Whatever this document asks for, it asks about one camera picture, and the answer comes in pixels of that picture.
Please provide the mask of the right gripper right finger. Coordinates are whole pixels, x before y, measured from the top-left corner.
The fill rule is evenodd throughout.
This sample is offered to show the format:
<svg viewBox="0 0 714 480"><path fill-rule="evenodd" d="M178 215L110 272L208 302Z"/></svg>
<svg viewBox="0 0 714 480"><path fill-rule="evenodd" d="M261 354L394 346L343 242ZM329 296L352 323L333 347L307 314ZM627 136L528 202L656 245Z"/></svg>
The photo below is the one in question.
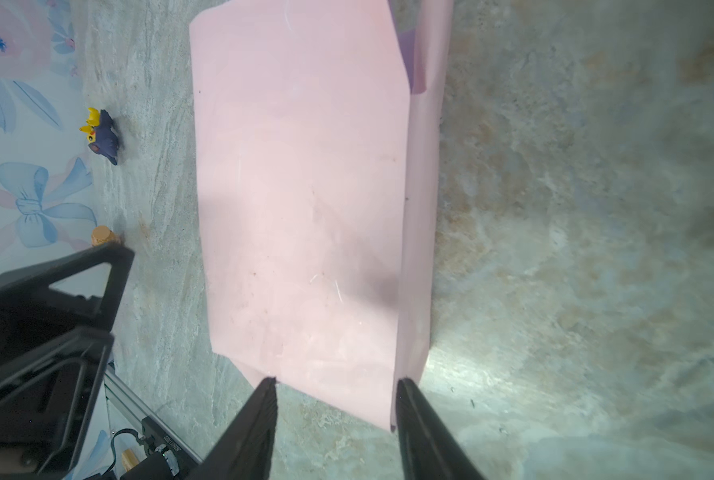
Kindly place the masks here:
<svg viewBox="0 0 714 480"><path fill-rule="evenodd" d="M398 381L395 409L405 479L485 479L412 379Z"/></svg>

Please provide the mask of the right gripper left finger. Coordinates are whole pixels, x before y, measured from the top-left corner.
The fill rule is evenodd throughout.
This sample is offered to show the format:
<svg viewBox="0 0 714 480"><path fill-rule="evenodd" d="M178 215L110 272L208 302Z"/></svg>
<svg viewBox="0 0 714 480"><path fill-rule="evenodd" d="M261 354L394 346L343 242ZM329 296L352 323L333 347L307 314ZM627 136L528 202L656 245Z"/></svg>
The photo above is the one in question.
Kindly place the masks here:
<svg viewBox="0 0 714 480"><path fill-rule="evenodd" d="M276 385L274 377L259 383L189 480L270 478L278 419Z"/></svg>

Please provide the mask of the purple wrapping paper sheet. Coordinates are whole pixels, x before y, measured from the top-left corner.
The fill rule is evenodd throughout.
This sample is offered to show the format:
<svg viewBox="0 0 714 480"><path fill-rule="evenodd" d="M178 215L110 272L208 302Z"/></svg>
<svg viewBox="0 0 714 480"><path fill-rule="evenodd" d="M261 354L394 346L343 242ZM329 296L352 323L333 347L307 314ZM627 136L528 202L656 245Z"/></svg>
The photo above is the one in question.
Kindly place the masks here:
<svg viewBox="0 0 714 480"><path fill-rule="evenodd" d="M430 345L453 5L230 1L190 23L209 335L378 427Z"/></svg>

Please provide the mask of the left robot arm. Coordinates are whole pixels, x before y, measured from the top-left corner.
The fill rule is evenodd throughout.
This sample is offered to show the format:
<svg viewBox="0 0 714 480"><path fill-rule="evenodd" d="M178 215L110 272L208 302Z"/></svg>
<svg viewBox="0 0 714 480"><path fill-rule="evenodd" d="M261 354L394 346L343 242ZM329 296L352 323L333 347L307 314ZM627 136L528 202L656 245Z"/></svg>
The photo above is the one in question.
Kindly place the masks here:
<svg viewBox="0 0 714 480"><path fill-rule="evenodd" d="M106 243L0 275L0 479L76 467L134 258Z"/></svg>

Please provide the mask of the orange toy figure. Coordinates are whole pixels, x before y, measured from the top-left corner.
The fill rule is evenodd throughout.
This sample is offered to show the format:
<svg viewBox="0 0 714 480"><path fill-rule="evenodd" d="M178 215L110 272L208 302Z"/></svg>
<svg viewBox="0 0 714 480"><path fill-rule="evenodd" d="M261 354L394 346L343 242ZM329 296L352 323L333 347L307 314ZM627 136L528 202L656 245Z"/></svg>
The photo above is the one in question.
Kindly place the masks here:
<svg viewBox="0 0 714 480"><path fill-rule="evenodd" d="M93 229L91 233L91 244L93 247L103 245L105 243L120 243L119 236L109 227L99 225Z"/></svg>

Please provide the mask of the yellow purple toy figure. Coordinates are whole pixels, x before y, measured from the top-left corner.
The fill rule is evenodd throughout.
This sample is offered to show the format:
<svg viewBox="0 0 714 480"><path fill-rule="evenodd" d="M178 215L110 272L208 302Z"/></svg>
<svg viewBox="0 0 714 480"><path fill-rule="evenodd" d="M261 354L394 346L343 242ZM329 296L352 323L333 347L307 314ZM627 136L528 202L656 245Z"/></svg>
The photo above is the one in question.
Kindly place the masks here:
<svg viewBox="0 0 714 480"><path fill-rule="evenodd" d="M80 131L85 134L93 153L103 156L114 166L118 165L120 140L115 133L114 120L106 110L89 107L86 124Z"/></svg>

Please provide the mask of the aluminium rail frame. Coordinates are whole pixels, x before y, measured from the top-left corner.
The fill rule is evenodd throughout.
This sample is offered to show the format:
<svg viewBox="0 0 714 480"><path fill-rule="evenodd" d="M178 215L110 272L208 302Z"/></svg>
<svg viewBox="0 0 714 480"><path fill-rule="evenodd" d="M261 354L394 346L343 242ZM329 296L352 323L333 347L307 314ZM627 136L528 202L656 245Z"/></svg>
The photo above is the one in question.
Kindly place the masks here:
<svg viewBox="0 0 714 480"><path fill-rule="evenodd" d="M114 373L105 372L111 453L102 476L115 479L186 479L202 459Z"/></svg>

